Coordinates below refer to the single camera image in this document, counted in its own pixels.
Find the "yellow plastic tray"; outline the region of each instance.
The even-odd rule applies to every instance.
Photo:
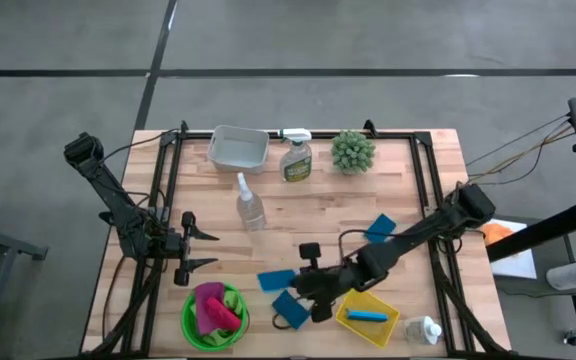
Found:
[[[346,309],[384,313],[388,315],[388,321],[379,323],[348,320],[346,317]],[[344,302],[339,307],[339,310],[337,310],[336,319],[338,323],[347,327],[355,334],[383,348],[388,345],[390,335],[392,335],[392,331],[395,329],[395,324],[397,324],[397,320],[399,319],[399,311],[367,291],[358,292],[353,289],[348,292],[344,298]]]

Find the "concrete floor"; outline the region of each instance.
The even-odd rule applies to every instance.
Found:
[[[0,0],[0,69],[148,68],[166,5]],[[576,68],[576,0],[181,0],[162,68],[247,67]],[[15,265],[0,307],[0,358],[76,354],[108,228],[63,146],[82,131],[106,149],[128,143],[145,85],[0,78],[0,231],[50,246],[43,263]],[[194,129],[347,128],[370,118],[381,128],[456,128],[469,160],[564,114],[574,96],[576,77],[159,79],[146,128],[181,119]],[[498,213],[540,218],[575,204],[573,142],[546,148],[525,180],[488,187]],[[125,159],[109,162],[119,177]],[[515,350],[576,359],[560,343],[574,326],[569,299],[501,301]]]

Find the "cleaning spray bottle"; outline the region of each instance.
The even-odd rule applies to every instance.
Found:
[[[243,173],[237,174],[239,180],[239,196],[237,197],[237,212],[244,223],[246,230],[261,230],[266,226],[264,204],[259,195],[250,191]]]
[[[312,170],[312,150],[306,141],[312,134],[306,129],[281,129],[277,132],[282,141],[290,140],[290,151],[279,163],[284,181],[294,182],[307,178]]]

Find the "green succulent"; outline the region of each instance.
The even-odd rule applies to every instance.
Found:
[[[332,162],[344,174],[360,174],[373,165],[375,145],[362,133],[342,130],[332,139]]]

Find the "wooden table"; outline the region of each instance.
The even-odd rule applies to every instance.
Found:
[[[158,133],[138,131],[133,141],[144,140]],[[456,181],[464,182],[467,179],[457,132],[431,130],[431,133],[441,184],[447,194],[454,189]],[[206,158],[208,141],[184,141],[171,226],[181,231],[182,212],[192,210],[197,216],[197,225],[221,240],[192,240],[191,258],[216,257],[219,261],[201,267],[192,274],[187,288],[173,284],[174,270],[179,263],[170,261],[161,279],[150,356],[445,355],[443,343],[436,346],[413,345],[403,337],[403,320],[407,318],[429,315],[439,321],[426,245],[403,256],[388,278],[370,290],[401,313],[385,349],[370,344],[334,319],[319,324],[308,321],[298,331],[276,330],[271,324],[274,312],[270,304],[278,294],[263,293],[257,273],[305,266],[306,262],[299,258],[297,247],[306,242],[321,244],[321,266],[337,264],[338,234],[350,228],[367,228],[380,213],[385,213],[397,223],[398,232],[421,219],[409,143],[403,140],[376,140],[375,144],[374,167],[364,175],[346,176],[332,166],[330,141],[313,140],[310,142],[313,153],[310,177],[298,183],[284,183],[279,174],[279,159],[288,151],[288,145],[271,140],[264,173],[246,176],[251,189],[263,199],[268,224],[264,231],[247,233],[235,208],[238,195],[236,174],[215,170]],[[123,181],[126,190],[150,191],[157,150],[158,141],[132,148]],[[423,149],[420,151],[421,158],[425,159]],[[427,173],[425,179],[426,187],[431,189]],[[430,201],[431,204],[435,203],[432,195]],[[366,243],[360,235],[352,235],[344,238],[346,253]],[[101,342],[103,304],[113,272],[122,256],[114,231],[107,246],[82,350],[90,350]],[[458,261],[468,305],[495,340],[510,349],[497,290],[480,235],[468,234],[463,237]],[[117,322],[128,304],[134,269],[135,262],[127,260],[120,270],[110,300],[108,329]],[[183,337],[179,321],[180,309],[188,294],[195,286],[208,281],[228,282],[241,290],[251,318],[246,335],[232,348],[216,354],[194,349]],[[334,311],[341,300],[337,301]],[[455,337],[459,339],[456,311],[451,309]],[[138,324],[142,320],[143,314],[138,316]],[[135,339],[141,339],[141,326],[137,326]]]

